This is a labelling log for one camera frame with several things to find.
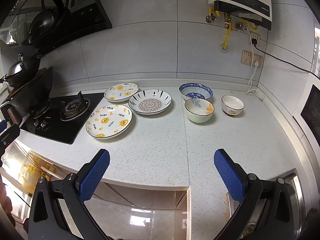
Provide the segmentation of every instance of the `wok lid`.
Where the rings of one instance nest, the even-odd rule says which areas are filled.
[[[6,78],[17,74],[20,71],[25,70],[26,68],[31,67],[33,64],[38,63],[40,60],[37,57],[24,57],[22,53],[20,53],[18,57],[19,60],[11,66],[11,68],[5,75]]]

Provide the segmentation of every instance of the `white plate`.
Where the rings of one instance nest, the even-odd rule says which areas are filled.
[[[162,90],[143,90],[129,100],[131,109],[139,114],[158,114],[171,104],[171,96]]]
[[[124,132],[132,120],[132,111],[123,105],[104,106],[94,111],[85,128],[87,132],[97,139],[113,138]]]
[[[104,92],[105,99],[110,102],[119,103],[128,100],[132,95],[137,93],[139,87],[134,83],[117,84]]]

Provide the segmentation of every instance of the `patterned plate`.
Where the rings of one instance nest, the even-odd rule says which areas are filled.
[[[171,96],[162,90],[143,90],[129,99],[131,109],[139,114],[158,114],[171,104]]]
[[[124,132],[132,120],[132,111],[123,105],[104,106],[94,111],[85,126],[87,132],[97,139],[113,138]]]
[[[110,102],[124,102],[128,100],[132,95],[137,93],[139,90],[138,85],[133,83],[122,83],[117,84],[111,88],[108,88],[104,92],[105,99],[109,100]]]

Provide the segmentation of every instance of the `white speckled countertop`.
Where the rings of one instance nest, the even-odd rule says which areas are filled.
[[[79,170],[100,148],[105,148],[111,160],[103,179],[114,184],[172,190],[190,187],[190,239],[194,240],[212,240],[227,221],[227,189],[213,165],[215,150],[224,148],[233,161],[260,179],[273,178],[292,168],[303,173],[286,133],[257,97],[214,90],[213,117],[195,124],[183,113],[184,101],[177,87],[157,89],[172,96],[172,105],[158,115],[133,112],[130,127],[113,139],[94,139],[83,127],[72,145],[24,131],[18,140],[72,170]],[[223,113],[220,99],[226,94],[244,102],[240,115]],[[108,104],[103,99],[97,109]]]

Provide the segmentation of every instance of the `sink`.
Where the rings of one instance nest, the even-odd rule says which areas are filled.
[[[301,228],[305,219],[305,206],[297,170],[292,169],[284,174],[279,175],[278,177],[270,179],[270,181],[275,181],[277,178],[283,178],[288,186],[293,211],[294,239],[297,239],[301,233]],[[258,221],[261,215],[261,211],[264,207],[265,201],[265,199],[259,200],[257,207],[254,210],[252,217],[248,223],[247,229],[254,229],[256,222]],[[238,208],[239,202],[233,200],[229,192],[227,193],[227,204],[228,216],[229,218],[231,218],[235,210]]]

